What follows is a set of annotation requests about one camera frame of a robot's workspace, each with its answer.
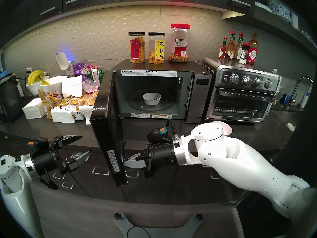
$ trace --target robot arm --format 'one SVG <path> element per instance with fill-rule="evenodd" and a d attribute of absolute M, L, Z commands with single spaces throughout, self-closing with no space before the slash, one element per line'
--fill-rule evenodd
<path fill-rule="evenodd" d="M 44 238 L 44 234 L 29 183 L 39 179 L 50 189 L 57 190 L 58 186 L 49 178 L 48 172 L 57 168 L 64 175 L 76 170 L 89 156 L 90 152 L 79 153 L 74 155 L 72 161 L 66 164 L 62 162 L 58 150 L 80 138 L 60 135 L 50 142 L 46 138 L 37 138 L 28 143 L 33 147 L 32 153 L 19 157 L 4 155 L 0 158 L 2 198 L 7 210 L 31 237 Z"/>
<path fill-rule="evenodd" d="M 283 174 L 249 145 L 227 137 L 231 132 L 231 127 L 226 123 L 205 123 L 196 126 L 178 140 L 175 140 L 175 137 L 174 140 L 170 138 L 172 142 L 167 145 L 168 143 L 158 140 L 157 137 L 153 140 L 152 131 L 148 140 L 155 144 L 148 145 L 147 150 L 136 160 L 143 159 L 148 164 L 145 173 L 150 172 L 153 165 L 155 168 L 167 165 L 165 162 L 180 166 L 211 166 L 222 178 L 238 188 L 255 191 L 267 197 L 274 209 L 289 218 L 290 210 L 301 199 L 302 191 L 299 190 L 309 188 L 309 184 L 299 177 Z M 195 142 L 198 157 L 194 157 L 188 150 L 190 140 Z"/>

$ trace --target yellow label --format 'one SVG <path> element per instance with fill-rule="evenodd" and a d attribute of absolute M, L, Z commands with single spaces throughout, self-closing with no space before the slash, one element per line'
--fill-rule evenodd
<path fill-rule="evenodd" d="M 155 40 L 155 59 L 163 60 L 164 59 L 164 40 Z"/>

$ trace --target faucet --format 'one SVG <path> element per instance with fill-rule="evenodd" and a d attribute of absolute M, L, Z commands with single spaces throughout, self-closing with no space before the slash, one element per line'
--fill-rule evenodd
<path fill-rule="evenodd" d="M 292 103 L 295 103 L 294 95 L 295 95 L 295 92 L 296 92 L 296 90 L 297 90 L 297 86 L 298 86 L 298 84 L 299 84 L 302 80 L 304 80 L 304 79 L 308 79 L 309 81 L 311 81 L 312 83 L 314 83 L 314 81 L 311 80 L 311 78 L 309 78 L 309 77 L 307 77 L 307 76 L 303 76 L 303 77 L 301 77 L 300 79 L 298 79 L 297 82 L 296 82 L 296 84 L 295 84 L 295 88 L 294 88 L 294 90 L 293 90 L 293 93 L 292 93 L 292 95 L 291 95 L 289 101 L 287 102 L 287 105 L 286 105 L 287 108 L 290 108 L 290 107 L 291 107 L 291 104 L 292 104 Z"/>

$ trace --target microwave door handle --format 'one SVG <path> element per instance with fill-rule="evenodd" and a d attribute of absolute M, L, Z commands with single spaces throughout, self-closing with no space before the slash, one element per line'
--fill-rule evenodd
<path fill-rule="evenodd" d="M 239 94 L 239 93 L 227 92 L 222 90 L 219 90 L 219 94 L 221 96 L 227 96 L 227 97 L 233 97 L 233 98 L 244 98 L 249 100 L 257 100 L 257 101 L 274 101 L 274 96 L 268 97 L 268 96 L 246 95 L 246 94 Z"/>

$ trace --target snack jar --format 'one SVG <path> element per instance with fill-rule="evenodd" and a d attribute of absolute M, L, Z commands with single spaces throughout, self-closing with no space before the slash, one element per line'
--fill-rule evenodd
<path fill-rule="evenodd" d="M 145 62 L 145 32 L 129 32 L 130 62 Z"/>
<path fill-rule="evenodd" d="M 171 24 L 171 53 L 168 60 L 172 62 L 187 62 L 189 59 L 188 40 L 190 24 Z"/>
<path fill-rule="evenodd" d="M 149 63 L 162 64 L 165 52 L 165 33 L 149 32 Z"/>

